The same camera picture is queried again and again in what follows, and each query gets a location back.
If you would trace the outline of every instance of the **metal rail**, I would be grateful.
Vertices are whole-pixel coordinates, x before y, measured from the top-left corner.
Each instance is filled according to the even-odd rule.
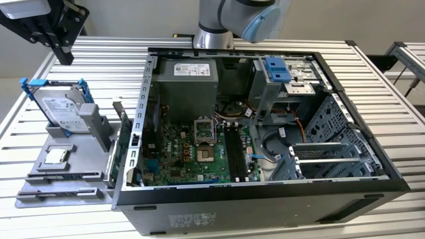
[[[57,61],[45,61],[34,77],[49,80],[87,81],[94,102],[101,115],[110,121],[118,120],[111,106],[114,96],[122,97],[125,112],[131,118],[137,104],[147,47],[190,47],[189,38],[115,38],[79,37],[71,52],[71,66],[61,66]],[[425,237],[425,127],[423,118],[416,115],[403,96],[391,87],[387,79],[375,69],[357,47],[350,47],[343,41],[299,41],[267,40],[259,44],[234,41],[238,50],[287,50],[318,51],[338,78],[346,94],[353,101],[367,127],[376,137],[378,143],[394,162],[408,186],[412,189],[402,197],[382,205],[366,215],[359,216],[346,224],[309,226],[299,228],[275,228],[237,232],[218,232],[191,235],[190,238],[227,238],[235,236],[281,234],[291,238],[406,238]],[[14,107],[7,118],[2,138],[0,139],[0,220],[14,218],[15,222],[7,228],[0,229],[10,235],[30,235],[45,237],[39,229],[27,229],[38,225],[37,221],[47,221],[51,227],[66,227],[66,235],[89,233],[114,233],[114,236],[127,236],[133,227],[119,213],[106,214],[106,205],[62,207],[39,209],[14,209],[10,204],[13,196],[22,185],[22,178],[30,170],[41,146],[46,139],[46,120],[35,105],[21,99],[22,107]],[[87,218],[87,212],[95,215]],[[62,213],[62,218],[71,220],[50,220],[49,214]]]

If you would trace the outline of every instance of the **sticker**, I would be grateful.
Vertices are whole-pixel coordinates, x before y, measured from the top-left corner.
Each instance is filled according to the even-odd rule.
[[[251,114],[251,109],[247,108],[247,109],[246,109],[246,112],[245,112],[245,116],[246,116],[246,117],[250,117],[250,114]]]
[[[279,135],[281,138],[286,137],[286,133],[285,133],[285,128],[283,127],[278,128],[278,135]]]
[[[69,132],[87,132],[74,102],[67,98],[43,97],[42,102],[58,126]]]
[[[209,64],[175,64],[174,76],[209,76]]]
[[[215,213],[195,213],[167,215],[171,228],[205,227],[211,226]]]

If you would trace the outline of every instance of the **blue plastic latch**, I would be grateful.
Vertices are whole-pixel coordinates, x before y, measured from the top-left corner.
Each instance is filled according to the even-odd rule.
[[[27,95],[27,98],[33,101],[33,95],[31,95],[31,92],[30,92],[30,90],[29,90],[29,88],[27,88],[27,78],[21,78],[21,80],[18,81],[18,83],[19,83],[19,88],[21,88],[21,90],[26,93],[26,95]]]
[[[93,97],[91,97],[91,94],[90,94],[90,90],[87,89],[87,84],[86,84],[86,82],[83,81],[82,78],[78,81],[78,86],[81,86],[81,88],[82,88],[85,102],[86,103],[94,103]]]
[[[265,69],[270,74],[271,82],[289,82],[291,80],[291,75],[287,72],[283,59],[278,57],[266,57]]]
[[[47,83],[47,80],[42,80],[42,79],[31,79],[27,83],[29,86],[31,87],[41,87],[45,86]]]

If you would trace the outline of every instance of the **hard drive label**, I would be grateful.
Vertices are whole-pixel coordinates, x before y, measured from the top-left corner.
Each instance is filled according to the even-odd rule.
[[[42,102],[58,126],[69,132],[87,132],[74,102],[67,98],[43,97]]]

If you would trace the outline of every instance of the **cable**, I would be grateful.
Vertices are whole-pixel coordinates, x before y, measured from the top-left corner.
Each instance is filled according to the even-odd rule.
[[[406,91],[406,93],[404,93],[404,97],[407,97],[407,95],[410,94],[411,89],[412,89],[412,88],[408,88],[408,89],[407,89],[407,91]]]
[[[235,119],[241,119],[242,117],[225,117],[221,114],[218,114],[217,112],[214,112],[214,114],[223,120],[235,120]]]
[[[277,130],[273,129],[269,132],[266,132],[262,136],[262,140],[261,140],[261,148],[263,149],[263,151],[271,156],[274,157],[277,155],[277,153],[274,153],[273,151],[266,149],[266,142],[273,138],[277,137]]]
[[[263,159],[265,161],[267,161],[269,163],[277,163],[277,162],[273,162],[271,160],[269,160],[267,158],[258,158],[258,159]]]
[[[404,67],[403,70],[399,72],[399,75],[398,75],[396,78],[395,78],[395,81],[394,81],[394,83],[392,83],[392,86],[395,85],[395,83],[396,83],[396,81],[398,81],[398,79],[399,79],[399,76],[403,74],[404,70],[406,70],[406,67]]]
[[[347,128],[346,126],[342,127],[342,128],[338,130],[338,132],[335,132],[335,133],[330,136],[330,138],[325,140],[325,143],[330,142],[330,141],[335,138],[335,136],[338,136],[339,133],[341,133],[345,129],[349,129],[349,128]]]
[[[299,129],[301,129],[301,138],[302,138],[302,143],[305,143],[305,132],[303,132],[303,128],[302,128],[302,124],[298,120],[298,117],[297,117],[297,112],[295,111],[291,111],[293,113],[293,116],[294,116],[294,121],[297,122],[298,126],[299,126]]]
[[[414,78],[414,80],[410,82],[408,85],[408,89],[404,93],[404,97],[407,97],[407,95],[410,94],[411,89],[414,89],[418,86],[418,83],[420,82],[420,80],[418,78]]]

